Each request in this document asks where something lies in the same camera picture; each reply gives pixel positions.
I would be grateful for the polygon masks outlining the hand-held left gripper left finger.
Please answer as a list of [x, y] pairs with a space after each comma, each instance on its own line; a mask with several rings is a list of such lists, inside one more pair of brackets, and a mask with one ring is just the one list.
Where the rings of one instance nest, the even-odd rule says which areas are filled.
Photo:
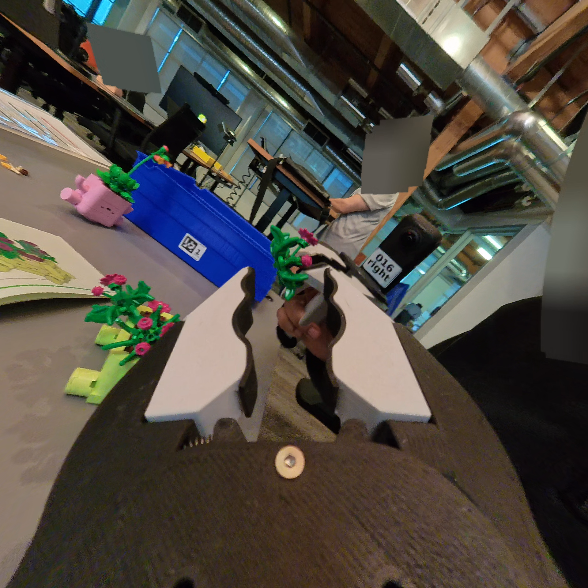
[[192, 420], [201, 437], [212, 437], [223, 418], [238, 422], [255, 442], [258, 380], [246, 337], [254, 318], [254, 268], [240, 269], [183, 321], [178, 339], [145, 411], [148, 422]]

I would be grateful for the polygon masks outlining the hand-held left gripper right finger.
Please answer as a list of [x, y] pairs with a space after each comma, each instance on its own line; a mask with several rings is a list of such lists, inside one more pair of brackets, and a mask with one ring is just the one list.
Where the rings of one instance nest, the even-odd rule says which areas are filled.
[[388, 420], [430, 422], [432, 412], [392, 319], [330, 269], [324, 295], [334, 336], [326, 370], [340, 422], [359, 420], [369, 433]]

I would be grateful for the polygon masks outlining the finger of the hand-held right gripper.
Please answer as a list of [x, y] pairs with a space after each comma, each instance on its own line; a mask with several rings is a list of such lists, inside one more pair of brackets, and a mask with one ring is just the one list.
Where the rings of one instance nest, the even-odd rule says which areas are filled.
[[323, 295], [326, 269], [327, 264], [315, 264], [308, 268], [302, 268], [302, 273], [307, 275], [307, 279], [300, 287], [300, 291], [310, 288]]
[[361, 273], [355, 261], [346, 253], [337, 253], [322, 243], [312, 246], [312, 268], [329, 267], [348, 276], [360, 278]]

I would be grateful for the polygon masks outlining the green flower sprig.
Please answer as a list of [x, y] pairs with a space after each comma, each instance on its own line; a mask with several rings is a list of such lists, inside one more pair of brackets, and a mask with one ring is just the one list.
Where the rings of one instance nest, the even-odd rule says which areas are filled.
[[299, 229], [298, 236], [290, 236], [276, 225], [271, 225], [270, 234], [270, 253], [274, 259], [277, 281], [284, 300], [291, 300], [308, 280], [306, 269], [313, 263], [310, 255], [300, 252], [317, 245], [318, 239], [307, 229]]

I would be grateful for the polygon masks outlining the yellow brick flower planter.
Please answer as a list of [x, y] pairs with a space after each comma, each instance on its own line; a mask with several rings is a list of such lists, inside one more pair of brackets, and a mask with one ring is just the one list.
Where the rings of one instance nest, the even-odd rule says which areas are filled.
[[119, 381], [180, 322], [170, 305], [151, 295], [143, 281], [136, 286], [119, 273], [105, 275], [92, 295], [105, 298], [93, 305], [85, 323], [100, 326], [94, 344], [106, 353], [99, 370], [76, 368], [64, 393], [99, 405]]

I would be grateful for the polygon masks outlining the person's right hand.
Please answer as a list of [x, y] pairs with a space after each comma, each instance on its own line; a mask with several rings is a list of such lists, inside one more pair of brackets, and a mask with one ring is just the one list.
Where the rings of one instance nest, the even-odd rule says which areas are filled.
[[329, 346], [333, 340], [326, 323], [312, 322], [305, 326], [300, 324], [305, 316], [306, 306], [318, 294], [318, 290], [305, 288], [286, 300], [277, 310], [276, 335], [284, 348], [292, 349], [298, 343], [303, 343], [312, 356], [326, 362], [330, 357]]

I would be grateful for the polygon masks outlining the blue plastic bin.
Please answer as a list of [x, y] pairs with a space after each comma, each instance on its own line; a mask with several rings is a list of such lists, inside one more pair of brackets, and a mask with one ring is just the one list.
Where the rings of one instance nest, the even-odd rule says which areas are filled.
[[276, 270], [270, 240], [226, 202], [180, 171], [137, 152], [131, 173], [139, 187], [126, 218], [217, 287], [254, 269], [254, 299], [271, 290]]
[[400, 305], [402, 299], [406, 295], [406, 292], [409, 289], [409, 285], [403, 282], [398, 283], [394, 286], [390, 292], [386, 295], [386, 315], [392, 316], [395, 312], [396, 308]]

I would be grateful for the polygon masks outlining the wooden top desk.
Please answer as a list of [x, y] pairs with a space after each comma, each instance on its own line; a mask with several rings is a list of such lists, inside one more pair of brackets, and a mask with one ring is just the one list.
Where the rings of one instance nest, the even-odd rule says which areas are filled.
[[[250, 224], [264, 233], [285, 205], [288, 205], [288, 209], [277, 222], [279, 229], [283, 228], [297, 210], [318, 221], [320, 226], [332, 220], [330, 195], [310, 172], [294, 163], [291, 158], [271, 156], [253, 139], [249, 139], [247, 144], [254, 153], [248, 168], [259, 179], [258, 191], [249, 217]], [[266, 191], [270, 187], [278, 189], [277, 195], [260, 220], [254, 223]]]

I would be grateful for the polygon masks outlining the open instruction booklet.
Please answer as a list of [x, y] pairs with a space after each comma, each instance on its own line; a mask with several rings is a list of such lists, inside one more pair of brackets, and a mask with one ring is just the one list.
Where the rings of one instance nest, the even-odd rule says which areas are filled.
[[1, 219], [1, 305], [95, 296], [102, 274], [61, 237]]

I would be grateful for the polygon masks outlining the pink brick planter figure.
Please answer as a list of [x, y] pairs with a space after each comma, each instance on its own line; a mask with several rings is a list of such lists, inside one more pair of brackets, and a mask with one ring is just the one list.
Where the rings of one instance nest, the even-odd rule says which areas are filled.
[[136, 163], [129, 172], [114, 164], [107, 171], [97, 170], [85, 177], [78, 175], [75, 188], [64, 187], [60, 197], [74, 205], [77, 212], [89, 221], [109, 228], [120, 226], [123, 216], [133, 211], [133, 193], [140, 187], [131, 174], [150, 161], [170, 168], [169, 148], [161, 146]]

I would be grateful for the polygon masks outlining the black office chair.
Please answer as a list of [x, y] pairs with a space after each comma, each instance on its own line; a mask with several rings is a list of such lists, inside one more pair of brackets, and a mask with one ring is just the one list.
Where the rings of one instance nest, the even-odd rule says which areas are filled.
[[148, 154], [165, 145], [174, 164], [183, 150], [195, 142], [205, 129], [206, 123], [194, 114], [188, 103], [184, 103], [144, 138], [138, 151]]

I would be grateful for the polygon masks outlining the black monitor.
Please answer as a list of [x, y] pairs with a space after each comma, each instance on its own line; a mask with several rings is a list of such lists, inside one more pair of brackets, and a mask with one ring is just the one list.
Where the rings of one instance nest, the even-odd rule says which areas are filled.
[[160, 100], [159, 107], [173, 114], [183, 104], [188, 104], [195, 115], [207, 118], [206, 128], [199, 140], [214, 154], [220, 155], [226, 146], [222, 123], [228, 130], [236, 131], [241, 117], [210, 84], [180, 66]]

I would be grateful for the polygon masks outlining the white printed mat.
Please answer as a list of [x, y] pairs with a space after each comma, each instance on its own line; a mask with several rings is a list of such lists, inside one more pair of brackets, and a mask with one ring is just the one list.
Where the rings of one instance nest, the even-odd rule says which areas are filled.
[[61, 120], [24, 99], [1, 90], [1, 131], [26, 137], [106, 169], [111, 162]]

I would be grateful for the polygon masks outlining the silver ventilation duct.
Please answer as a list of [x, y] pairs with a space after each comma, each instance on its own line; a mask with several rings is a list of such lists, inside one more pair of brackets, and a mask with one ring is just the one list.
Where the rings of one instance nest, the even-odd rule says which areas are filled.
[[185, 3], [354, 175], [376, 125], [430, 114], [438, 209], [555, 207], [587, 111], [587, 1]]

